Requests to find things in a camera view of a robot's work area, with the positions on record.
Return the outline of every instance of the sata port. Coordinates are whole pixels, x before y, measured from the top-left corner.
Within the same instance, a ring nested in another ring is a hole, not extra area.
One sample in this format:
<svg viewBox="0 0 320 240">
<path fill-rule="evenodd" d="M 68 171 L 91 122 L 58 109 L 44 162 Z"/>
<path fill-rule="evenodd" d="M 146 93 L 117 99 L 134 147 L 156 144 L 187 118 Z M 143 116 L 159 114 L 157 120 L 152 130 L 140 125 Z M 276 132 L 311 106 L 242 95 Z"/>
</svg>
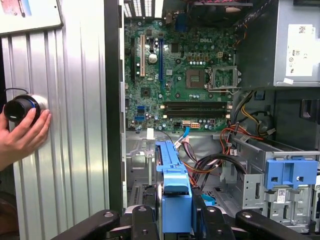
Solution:
<svg viewBox="0 0 320 240">
<path fill-rule="evenodd" d="M 197 122 L 191 123 L 191 128 L 192 129 L 199 129 L 200 128 L 200 123 L 197 123 Z"/>
</svg>

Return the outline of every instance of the corrugated metal panel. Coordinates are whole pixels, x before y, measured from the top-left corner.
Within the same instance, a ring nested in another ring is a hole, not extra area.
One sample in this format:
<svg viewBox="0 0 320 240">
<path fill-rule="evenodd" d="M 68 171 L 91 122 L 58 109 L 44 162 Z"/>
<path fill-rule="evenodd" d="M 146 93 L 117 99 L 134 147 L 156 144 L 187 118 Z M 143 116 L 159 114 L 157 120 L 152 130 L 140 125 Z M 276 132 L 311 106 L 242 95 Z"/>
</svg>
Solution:
<svg viewBox="0 0 320 240">
<path fill-rule="evenodd" d="M 46 144 L 14 164 L 22 240 L 109 208 L 104 1 L 61 5 L 63 29 L 2 39 L 6 87 L 47 97 L 52 113 Z"/>
</svg>

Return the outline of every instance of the motherboard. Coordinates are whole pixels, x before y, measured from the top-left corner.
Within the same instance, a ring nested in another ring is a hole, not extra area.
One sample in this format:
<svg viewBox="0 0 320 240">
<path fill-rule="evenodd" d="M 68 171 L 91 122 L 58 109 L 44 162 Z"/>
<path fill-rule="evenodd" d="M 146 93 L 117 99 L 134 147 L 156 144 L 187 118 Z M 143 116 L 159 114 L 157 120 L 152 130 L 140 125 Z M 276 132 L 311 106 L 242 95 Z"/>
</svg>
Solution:
<svg viewBox="0 0 320 240">
<path fill-rule="evenodd" d="M 237 89 L 234 30 L 144 20 L 126 23 L 125 116 L 128 130 L 221 131 Z"/>
</svg>

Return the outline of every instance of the blue latch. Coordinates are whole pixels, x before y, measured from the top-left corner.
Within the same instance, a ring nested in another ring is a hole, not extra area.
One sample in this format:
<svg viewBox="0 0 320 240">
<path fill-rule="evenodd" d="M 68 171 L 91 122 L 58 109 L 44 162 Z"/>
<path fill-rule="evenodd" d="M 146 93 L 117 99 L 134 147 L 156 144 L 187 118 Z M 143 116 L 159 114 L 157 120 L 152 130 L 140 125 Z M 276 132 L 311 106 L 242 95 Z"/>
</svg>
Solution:
<svg viewBox="0 0 320 240">
<path fill-rule="evenodd" d="M 268 190 L 278 185 L 289 185 L 297 189 L 299 185 L 316 183 L 318 162 L 294 157 L 290 160 L 267 160 L 264 187 Z"/>
</svg>

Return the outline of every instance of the round object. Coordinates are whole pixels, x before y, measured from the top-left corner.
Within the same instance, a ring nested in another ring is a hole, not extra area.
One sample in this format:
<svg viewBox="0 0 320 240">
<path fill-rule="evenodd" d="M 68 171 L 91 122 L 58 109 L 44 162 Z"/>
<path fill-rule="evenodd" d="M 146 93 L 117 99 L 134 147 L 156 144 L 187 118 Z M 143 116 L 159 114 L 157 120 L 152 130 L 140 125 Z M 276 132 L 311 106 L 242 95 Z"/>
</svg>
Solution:
<svg viewBox="0 0 320 240">
<path fill-rule="evenodd" d="M 155 64 L 158 61 L 158 56 L 154 53 L 151 53 L 148 58 L 149 63 Z"/>
<path fill-rule="evenodd" d="M 35 117 L 31 123 L 33 125 L 43 110 L 48 108 L 48 101 L 34 94 L 22 94 L 8 101 L 4 106 L 5 117 L 16 124 L 19 124 L 28 114 L 30 109 L 35 108 Z"/>
</svg>

